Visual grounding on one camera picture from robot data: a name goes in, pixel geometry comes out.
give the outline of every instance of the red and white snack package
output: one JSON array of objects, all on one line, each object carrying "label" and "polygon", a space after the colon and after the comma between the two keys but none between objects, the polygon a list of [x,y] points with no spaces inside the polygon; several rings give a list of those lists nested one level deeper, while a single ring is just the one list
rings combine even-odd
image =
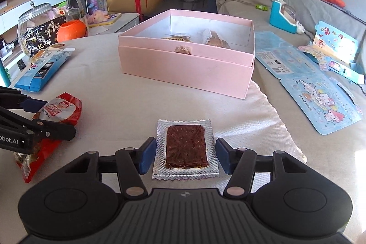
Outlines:
[{"label": "red and white snack package", "polygon": [[[62,122],[76,125],[81,115],[82,104],[78,98],[63,93],[49,101],[42,109],[34,114],[33,119]],[[43,139],[34,148],[31,155],[14,152],[17,165],[23,172],[25,183],[32,180],[34,174],[46,158],[59,146],[62,141]]]}]

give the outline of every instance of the blue and white toy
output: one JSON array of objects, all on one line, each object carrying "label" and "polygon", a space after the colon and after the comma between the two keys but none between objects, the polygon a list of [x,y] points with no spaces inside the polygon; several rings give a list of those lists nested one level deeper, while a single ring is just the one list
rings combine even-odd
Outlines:
[{"label": "blue and white toy", "polygon": [[296,20],[295,10],[283,0],[273,2],[269,23],[290,33],[301,34],[305,32],[304,26]]}]

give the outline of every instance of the pink plush toy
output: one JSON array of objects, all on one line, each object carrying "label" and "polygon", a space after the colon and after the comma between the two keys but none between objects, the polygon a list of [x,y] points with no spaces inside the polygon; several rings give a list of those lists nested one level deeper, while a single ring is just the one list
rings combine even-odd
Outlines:
[{"label": "pink plush toy", "polygon": [[108,16],[107,16],[108,12],[107,11],[101,11],[101,10],[97,10],[94,12],[93,15],[90,15],[87,18],[88,24],[93,24],[93,23],[100,23],[100,22],[106,22],[108,21]]}]

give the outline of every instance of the pink box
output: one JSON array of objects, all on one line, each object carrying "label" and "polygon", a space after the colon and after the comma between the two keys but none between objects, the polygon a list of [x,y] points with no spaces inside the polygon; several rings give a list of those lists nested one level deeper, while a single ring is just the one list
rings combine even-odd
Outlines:
[{"label": "pink box", "polygon": [[[231,49],[203,44],[205,29],[216,31]],[[189,34],[192,42],[162,39]],[[125,31],[118,52],[125,74],[244,99],[254,69],[251,20],[197,11],[169,10]],[[191,55],[175,53],[191,48]]]}]

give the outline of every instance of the chocolate brown square snack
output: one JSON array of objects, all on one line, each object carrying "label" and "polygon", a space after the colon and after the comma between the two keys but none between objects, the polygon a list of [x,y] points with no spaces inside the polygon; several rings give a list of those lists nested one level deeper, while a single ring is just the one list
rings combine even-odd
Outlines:
[{"label": "chocolate brown square snack", "polygon": [[165,166],[206,167],[205,129],[202,125],[172,125],[167,130]]}]

